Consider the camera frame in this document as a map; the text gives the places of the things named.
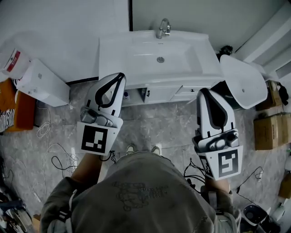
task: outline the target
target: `faucet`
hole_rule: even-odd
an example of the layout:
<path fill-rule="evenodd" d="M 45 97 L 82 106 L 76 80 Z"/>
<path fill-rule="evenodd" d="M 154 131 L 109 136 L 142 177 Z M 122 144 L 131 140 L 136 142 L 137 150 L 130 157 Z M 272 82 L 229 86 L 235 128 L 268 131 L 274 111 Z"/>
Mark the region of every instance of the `faucet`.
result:
<path fill-rule="evenodd" d="M 170 35 L 170 31 L 171 31 L 170 22 L 168 19 L 164 18 L 161 22 L 159 30 L 156 32 L 156 37 L 158 39 L 162 39 L 163 36 Z"/>

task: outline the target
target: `orange fabric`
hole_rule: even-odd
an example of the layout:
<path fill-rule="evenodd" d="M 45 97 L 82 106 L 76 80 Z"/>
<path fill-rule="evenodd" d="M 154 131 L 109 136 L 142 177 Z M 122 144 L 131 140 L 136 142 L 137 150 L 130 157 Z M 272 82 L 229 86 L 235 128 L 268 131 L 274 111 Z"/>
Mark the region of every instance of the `orange fabric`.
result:
<path fill-rule="evenodd" d="M 35 99 L 19 91 L 15 104 L 15 89 L 10 78 L 0 83 L 0 91 L 0 109 L 15 109 L 14 125 L 6 129 L 6 132 L 31 130 L 34 123 Z"/>
<path fill-rule="evenodd" d="M 34 116 L 35 98 L 19 91 L 14 114 L 14 125 L 6 129 L 6 131 L 32 130 Z"/>
<path fill-rule="evenodd" d="M 0 110 L 15 109 L 15 89 L 10 78 L 0 83 Z"/>

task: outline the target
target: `white box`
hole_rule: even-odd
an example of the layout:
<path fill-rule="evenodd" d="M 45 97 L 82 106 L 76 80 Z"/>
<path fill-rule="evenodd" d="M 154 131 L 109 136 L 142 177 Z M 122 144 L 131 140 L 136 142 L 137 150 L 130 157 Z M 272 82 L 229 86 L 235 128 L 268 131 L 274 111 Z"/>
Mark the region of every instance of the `white box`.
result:
<path fill-rule="evenodd" d="M 16 88 L 53 107 L 69 103 L 70 87 L 38 59 L 31 62 Z"/>

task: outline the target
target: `cabinet door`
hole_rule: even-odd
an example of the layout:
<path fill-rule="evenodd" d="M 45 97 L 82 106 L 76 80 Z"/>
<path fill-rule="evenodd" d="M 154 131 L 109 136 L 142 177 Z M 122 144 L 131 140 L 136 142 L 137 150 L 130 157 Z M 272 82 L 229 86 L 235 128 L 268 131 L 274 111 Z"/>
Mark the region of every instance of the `cabinet door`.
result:
<path fill-rule="evenodd" d="M 181 86 L 150 87 L 146 89 L 145 104 L 169 102 Z"/>
<path fill-rule="evenodd" d="M 170 102 L 190 101 L 196 98 L 197 98 L 197 95 L 174 95 L 173 98 L 171 98 Z"/>

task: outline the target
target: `gray t-shirt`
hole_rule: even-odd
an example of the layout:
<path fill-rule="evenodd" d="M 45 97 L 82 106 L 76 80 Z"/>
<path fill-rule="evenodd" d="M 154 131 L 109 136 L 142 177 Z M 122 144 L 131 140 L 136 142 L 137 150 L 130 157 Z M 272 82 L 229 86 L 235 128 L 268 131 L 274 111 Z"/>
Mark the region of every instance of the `gray t-shirt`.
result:
<path fill-rule="evenodd" d="M 239 210 L 232 195 L 217 191 L 215 210 L 191 188 L 170 160 L 150 152 L 124 156 L 106 178 L 92 186 L 66 177 L 51 193 L 42 210 L 41 232 L 46 232 L 61 207 L 72 201 L 75 233 L 212 233 L 238 232 Z"/>

